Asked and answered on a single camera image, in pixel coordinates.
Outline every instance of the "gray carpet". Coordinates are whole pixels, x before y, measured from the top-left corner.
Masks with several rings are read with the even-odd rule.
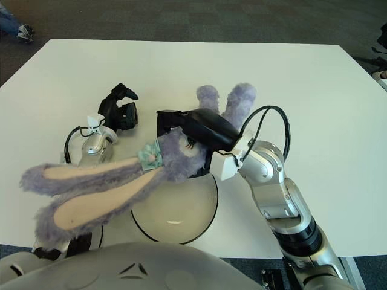
[[[352,56],[373,58],[386,0],[2,0],[36,30],[23,45],[0,39],[0,85],[51,38],[192,42],[339,44]],[[273,65],[281,65],[273,59]],[[367,71],[373,67],[364,65]],[[0,257],[28,250],[0,245]],[[280,260],[229,259],[260,281]],[[368,289],[386,289],[387,257],[358,257]]]

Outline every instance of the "white table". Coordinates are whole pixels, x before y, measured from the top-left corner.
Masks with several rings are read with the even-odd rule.
[[[69,131],[118,82],[140,97],[140,124],[115,147],[120,158],[155,138],[156,110],[197,107],[195,90],[204,84],[218,88],[224,108],[233,86],[250,82],[259,92],[256,108],[287,113],[287,175],[337,255],[387,254],[387,93],[335,45],[50,40],[0,88],[0,243],[32,245],[33,216],[50,199],[22,192],[22,172],[58,162]],[[272,113],[261,138],[282,148],[282,130]],[[237,186],[245,194],[236,195]],[[144,238],[129,213],[105,235],[105,245]],[[220,184],[215,220],[191,245],[220,257],[281,257],[241,178]]]

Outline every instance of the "plush toy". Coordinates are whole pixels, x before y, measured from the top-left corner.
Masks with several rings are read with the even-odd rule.
[[[201,108],[219,114],[219,95],[213,86],[199,87],[197,97]],[[239,130],[255,98],[252,85],[237,85],[228,96],[222,117]],[[44,248],[55,248],[107,224],[146,199],[162,182],[184,182],[204,166],[207,155],[202,144],[188,144],[187,136],[178,127],[147,144],[137,157],[116,163],[95,167],[43,164],[28,169],[21,187],[56,197],[36,215],[38,241]]]

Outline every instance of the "jeans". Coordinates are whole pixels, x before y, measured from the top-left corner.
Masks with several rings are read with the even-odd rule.
[[[22,24],[0,3],[0,30],[17,36]]]

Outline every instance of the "metal arm segment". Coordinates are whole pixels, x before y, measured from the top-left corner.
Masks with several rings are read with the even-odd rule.
[[[254,201],[300,285],[307,289],[314,278],[321,276],[348,281],[296,184],[286,178],[281,151],[272,143],[257,141],[239,172],[249,183]]]

